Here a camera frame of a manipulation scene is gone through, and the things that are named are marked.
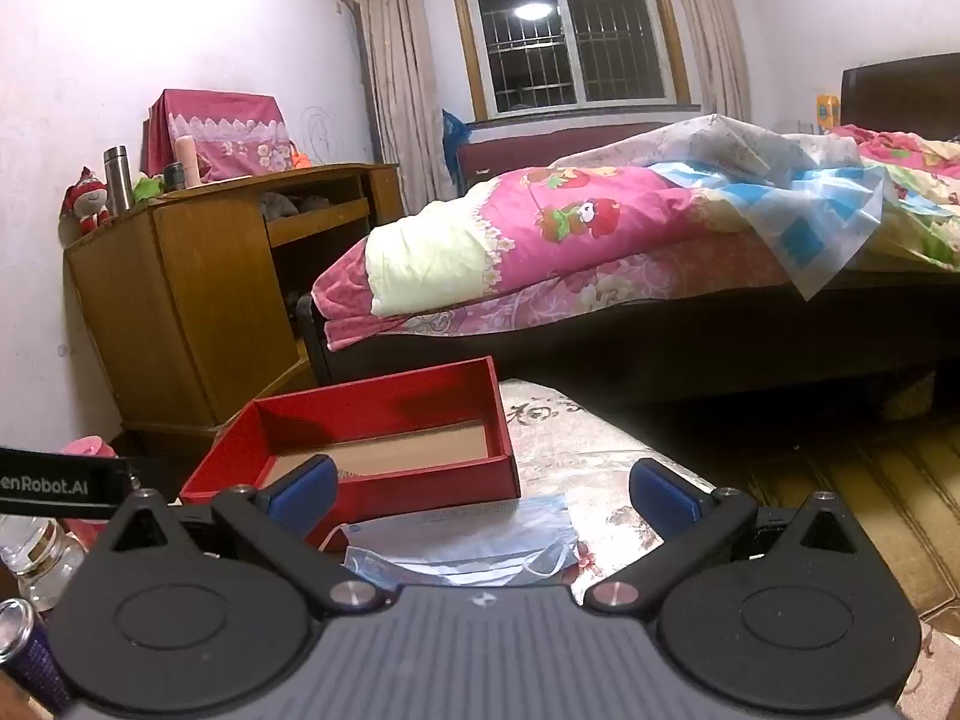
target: blue surgical mask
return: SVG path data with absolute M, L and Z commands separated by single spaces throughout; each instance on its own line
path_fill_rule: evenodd
M 533 584 L 576 562 L 563 495 L 397 514 L 344 532 L 344 565 L 383 589 Z

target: blue gripper pad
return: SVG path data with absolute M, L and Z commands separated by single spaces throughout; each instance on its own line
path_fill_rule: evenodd
M 289 484 L 283 485 L 283 477 L 266 490 L 270 493 L 267 517 L 306 538 L 337 499 L 337 466 L 328 456 L 315 455 L 288 476 L 294 477 Z
M 652 458 L 630 469 L 630 503 L 656 533 L 668 541 L 700 521 L 700 504 L 666 476 L 674 474 Z

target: beige curtain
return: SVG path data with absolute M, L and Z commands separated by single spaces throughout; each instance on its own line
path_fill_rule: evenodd
M 704 113 L 750 121 L 747 56 L 733 0 L 682 0 L 700 71 Z
M 424 0 L 360 0 L 360 13 L 383 158 L 400 164 L 403 205 L 415 214 L 455 194 Z

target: screw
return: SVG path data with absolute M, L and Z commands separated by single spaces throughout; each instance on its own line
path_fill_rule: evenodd
M 330 589 L 330 600 L 342 607 L 366 608 L 376 598 L 376 587 L 368 581 L 338 581 Z
M 640 598 L 640 591 L 627 581 L 604 581 L 590 589 L 593 600 L 604 607 L 622 607 Z

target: red box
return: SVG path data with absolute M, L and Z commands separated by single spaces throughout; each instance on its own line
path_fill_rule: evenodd
M 307 538 L 315 545 L 341 523 L 520 497 L 486 357 L 253 400 L 181 499 L 205 503 L 231 485 L 265 487 L 317 452 L 333 457 L 341 479 L 334 508 Z

